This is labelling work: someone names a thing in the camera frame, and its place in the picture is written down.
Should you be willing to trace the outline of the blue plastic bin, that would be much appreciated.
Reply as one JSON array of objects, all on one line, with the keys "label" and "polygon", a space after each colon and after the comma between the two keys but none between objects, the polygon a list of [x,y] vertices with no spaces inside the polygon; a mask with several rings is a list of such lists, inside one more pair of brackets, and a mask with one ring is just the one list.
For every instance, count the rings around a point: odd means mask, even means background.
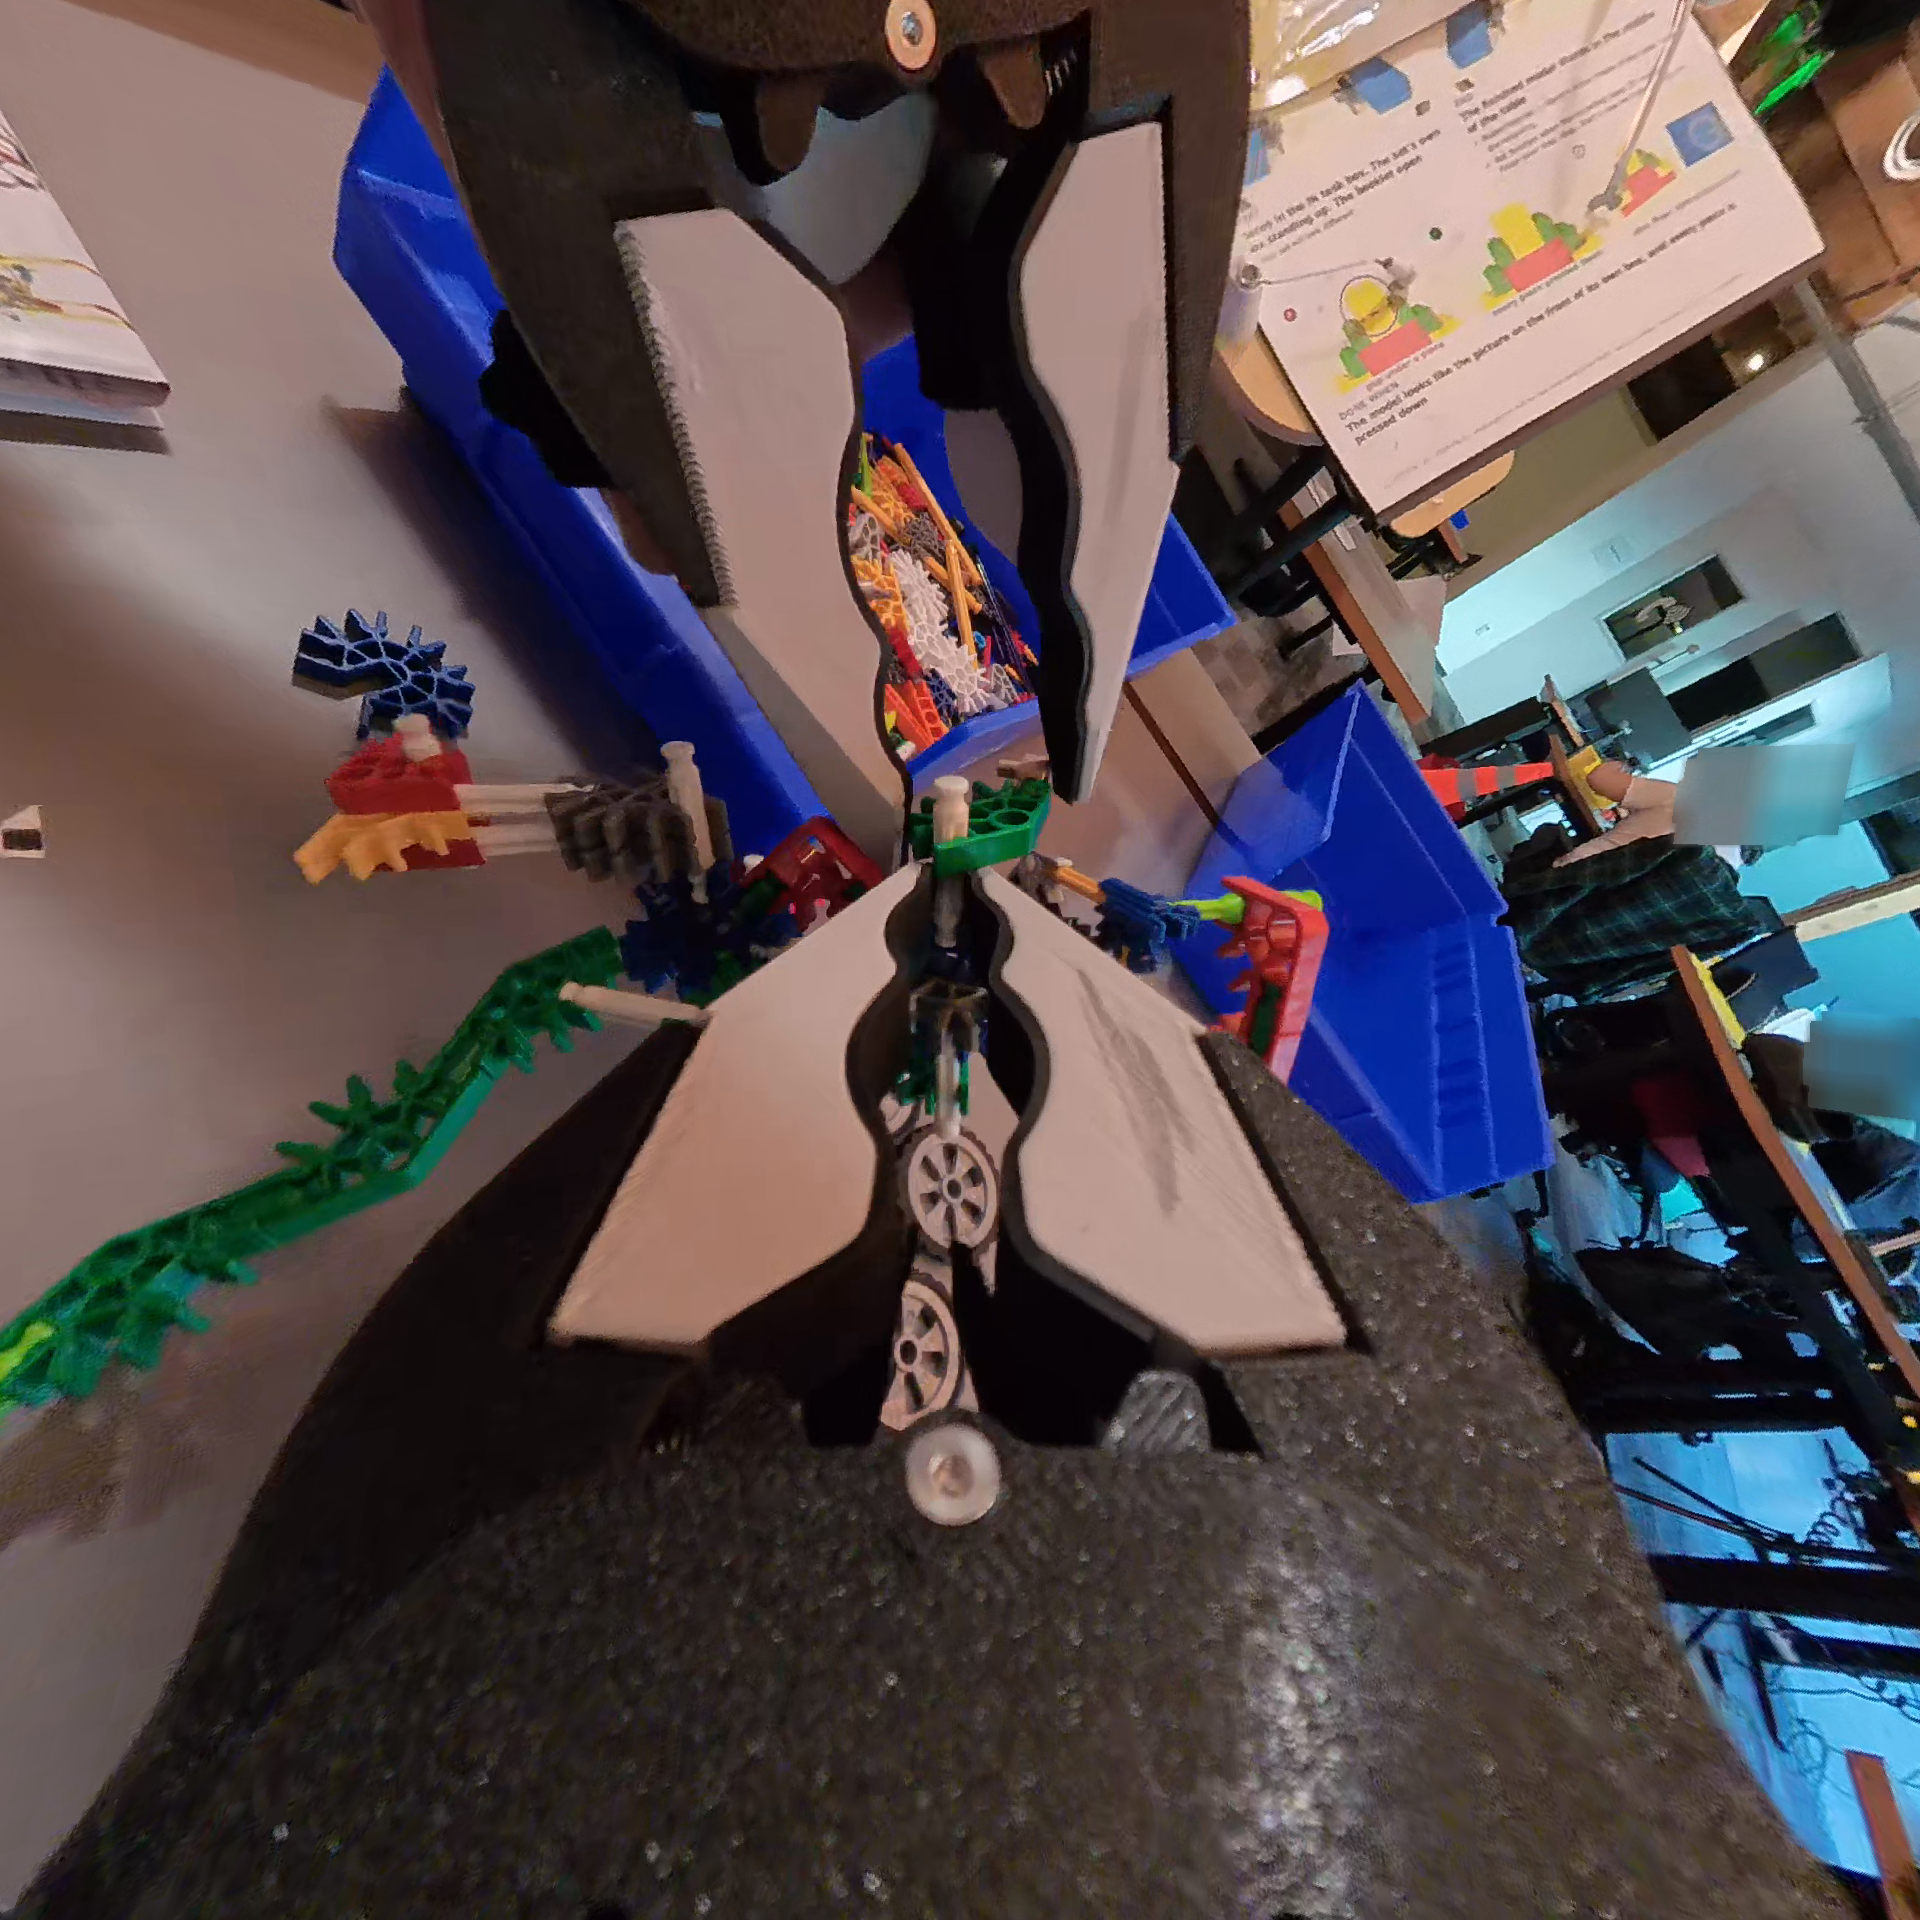
[{"label": "blue plastic bin", "polygon": [[1328,951],[1289,1085],[1405,1199],[1548,1170],[1504,900],[1362,685],[1248,767],[1186,882],[1321,896]]},{"label": "blue plastic bin", "polygon": [[[662,743],[692,743],[708,791],[727,802],[736,844],[761,853],[816,814],[833,814],[740,680],[680,585],[638,567],[602,498],[561,487],[534,446],[496,421],[478,381],[490,365],[500,308],[463,205],[397,81],[382,73],[342,169],[334,263],[399,359],[425,418],[468,469],[500,544],[544,585],[593,660],[610,701]],[[1016,567],[962,506],[946,455],[946,415],[921,393],[914,336],[862,369],[862,422],[905,448],[973,545],[1032,652],[1037,616]],[[1212,570],[1167,516],[1127,678],[1233,624]],[[958,769],[1037,732],[1022,701],[950,728],[914,766]]]}]

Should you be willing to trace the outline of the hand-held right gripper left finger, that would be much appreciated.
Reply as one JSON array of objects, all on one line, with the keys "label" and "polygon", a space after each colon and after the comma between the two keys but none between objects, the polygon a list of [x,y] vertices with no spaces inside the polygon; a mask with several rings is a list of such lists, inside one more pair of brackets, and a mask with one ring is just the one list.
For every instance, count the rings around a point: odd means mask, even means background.
[{"label": "hand-held right gripper left finger", "polygon": [[854,1039],[895,985],[897,870],[705,1012],[551,1312],[557,1342],[705,1352],[870,1222],[879,1095]]}]

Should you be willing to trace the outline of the printed toy model leaflet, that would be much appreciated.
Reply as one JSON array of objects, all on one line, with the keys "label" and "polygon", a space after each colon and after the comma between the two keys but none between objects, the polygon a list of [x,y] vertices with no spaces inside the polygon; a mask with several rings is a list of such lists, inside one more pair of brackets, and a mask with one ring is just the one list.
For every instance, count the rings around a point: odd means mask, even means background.
[{"label": "printed toy model leaflet", "polygon": [[2,124],[2,410],[158,428],[170,381]]}]

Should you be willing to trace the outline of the red rod toy assembly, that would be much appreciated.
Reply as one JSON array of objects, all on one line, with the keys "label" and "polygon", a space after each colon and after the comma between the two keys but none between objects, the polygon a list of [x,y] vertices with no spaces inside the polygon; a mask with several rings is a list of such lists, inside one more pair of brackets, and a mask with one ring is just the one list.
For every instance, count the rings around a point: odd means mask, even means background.
[{"label": "red rod toy assembly", "polygon": [[[1093,904],[1085,935],[1136,973],[1157,973],[1175,943],[1221,936],[1233,965],[1232,1007],[1218,1028],[1289,1080],[1305,1036],[1314,982],[1328,949],[1319,894],[1280,892],[1248,877],[1225,880],[1208,897],[1173,897],[1117,877],[1093,877],[1063,855],[1040,853],[1052,786],[1037,762],[1005,760],[999,781],[958,775],[934,781],[908,815],[908,853],[934,880],[965,880],[1009,869],[1012,885],[1058,919],[1068,897]],[[879,870],[830,817],[804,821],[767,853],[740,855],[710,874],[703,896],[685,880],[633,887],[634,912],[618,936],[626,990],[565,988],[589,1015],[610,1024],[697,1024],[698,1016],[857,897]],[[986,997],[977,961],[962,957],[944,928],[927,976],[910,992],[908,1053],[890,1102],[894,1148],[908,1129],[934,1120],[944,1133],[965,1125],[970,1070],[984,1055]]]}]

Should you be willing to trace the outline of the pile of colourful toy pieces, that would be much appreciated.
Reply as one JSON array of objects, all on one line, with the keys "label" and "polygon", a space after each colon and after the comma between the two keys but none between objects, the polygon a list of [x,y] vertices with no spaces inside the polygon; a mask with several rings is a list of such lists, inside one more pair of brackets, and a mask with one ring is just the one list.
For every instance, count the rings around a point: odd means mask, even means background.
[{"label": "pile of colourful toy pieces", "polygon": [[901,444],[862,433],[844,532],[854,586],[879,624],[879,727],[901,760],[1034,700],[1037,656]]}]

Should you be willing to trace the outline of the blue snowflake toy connector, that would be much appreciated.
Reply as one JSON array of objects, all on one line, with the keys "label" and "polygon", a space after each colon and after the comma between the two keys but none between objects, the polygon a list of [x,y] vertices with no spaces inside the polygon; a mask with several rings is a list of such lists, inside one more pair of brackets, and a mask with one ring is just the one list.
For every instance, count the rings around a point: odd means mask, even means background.
[{"label": "blue snowflake toy connector", "polygon": [[421,717],[431,736],[462,741],[472,720],[472,685],[445,644],[418,626],[393,638],[389,615],[319,615],[295,644],[292,685],[330,701],[357,701],[357,741],[389,736],[397,720]]}]

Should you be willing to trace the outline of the green leafy toy piece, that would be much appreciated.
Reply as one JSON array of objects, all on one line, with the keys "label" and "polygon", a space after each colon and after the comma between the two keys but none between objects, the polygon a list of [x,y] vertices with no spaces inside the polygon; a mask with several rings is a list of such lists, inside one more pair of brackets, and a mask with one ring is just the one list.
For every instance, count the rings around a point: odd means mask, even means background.
[{"label": "green leafy toy piece", "polygon": [[596,1028],[561,990],[618,977],[608,928],[505,967],[423,1064],[394,1064],[390,1089],[352,1077],[338,1098],[312,1102],[321,1140],[276,1142],[260,1180],[102,1241],[5,1324],[2,1409],[82,1400],[114,1367],[152,1368],[170,1332],[205,1328],[204,1287],[248,1285],[253,1260],[421,1185],[508,1070]]}]

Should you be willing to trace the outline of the grey toy wheel black tire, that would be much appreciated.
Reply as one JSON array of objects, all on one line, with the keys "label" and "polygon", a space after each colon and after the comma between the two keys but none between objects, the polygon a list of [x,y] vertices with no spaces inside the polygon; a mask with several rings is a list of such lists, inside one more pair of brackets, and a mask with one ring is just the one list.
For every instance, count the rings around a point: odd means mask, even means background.
[{"label": "grey toy wheel black tire", "polygon": [[981,1254],[1001,1226],[1001,1175],[989,1148],[966,1127],[950,1133],[927,1120],[895,1145],[902,1210],[937,1249]]},{"label": "grey toy wheel black tire", "polygon": [[901,1433],[925,1417],[976,1407],[952,1295],[932,1269],[914,1269],[902,1285],[890,1356],[882,1428]]}]

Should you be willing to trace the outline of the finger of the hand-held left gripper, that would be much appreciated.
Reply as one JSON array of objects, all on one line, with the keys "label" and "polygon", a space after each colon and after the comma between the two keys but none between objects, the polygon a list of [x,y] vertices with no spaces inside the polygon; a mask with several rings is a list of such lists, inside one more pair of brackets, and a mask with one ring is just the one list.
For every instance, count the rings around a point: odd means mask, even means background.
[{"label": "finger of the hand-held left gripper", "polygon": [[614,244],[708,557],[695,602],[830,815],[862,848],[897,848],[908,775],[845,544],[860,391],[844,310],[732,209],[630,220]]},{"label": "finger of the hand-held left gripper", "polygon": [[1060,799],[1088,799],[1175,482],[1160,125],[1064,143],[1020,213],[999,413],[1022,484],[1048,775]]}]

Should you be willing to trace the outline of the building instruction sheet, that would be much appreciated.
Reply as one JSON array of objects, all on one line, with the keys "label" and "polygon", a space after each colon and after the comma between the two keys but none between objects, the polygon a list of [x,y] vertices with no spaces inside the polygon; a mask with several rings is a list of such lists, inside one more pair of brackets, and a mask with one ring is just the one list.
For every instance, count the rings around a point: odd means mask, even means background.
[{"label": "building instruction sheet", "polygon": [[1816,221],[1690,4],[1454,4],[1297,100],[1232,265],[1394,516],[1742,314]]}]

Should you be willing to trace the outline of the orange traffic cone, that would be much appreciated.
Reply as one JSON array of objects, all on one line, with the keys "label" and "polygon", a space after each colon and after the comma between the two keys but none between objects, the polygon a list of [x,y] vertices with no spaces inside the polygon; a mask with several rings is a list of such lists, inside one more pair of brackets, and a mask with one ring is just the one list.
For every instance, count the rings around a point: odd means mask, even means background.
[{"label": "orange traffic cone", "polygon": [[1561,773],[1552,759],[1460,760],[1442,753],[1424,753],[1415,766],[1425,778],[1436,804],[1454,824],[1493,817],[1519,804],[1525,796],[1552,791]]}]

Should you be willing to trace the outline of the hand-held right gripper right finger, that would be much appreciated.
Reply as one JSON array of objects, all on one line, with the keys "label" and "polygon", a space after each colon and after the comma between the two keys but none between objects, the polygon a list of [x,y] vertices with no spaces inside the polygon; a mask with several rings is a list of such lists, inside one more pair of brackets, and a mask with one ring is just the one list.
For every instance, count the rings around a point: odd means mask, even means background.
[{"label": "hand-held right gripper right finger", "polygon": [[1014,1113],[1005,1225],[1046,1280],[1202,1359],[1345,1325],[1216,1073],[1212,1032],[993,870],[986,1062]]}]

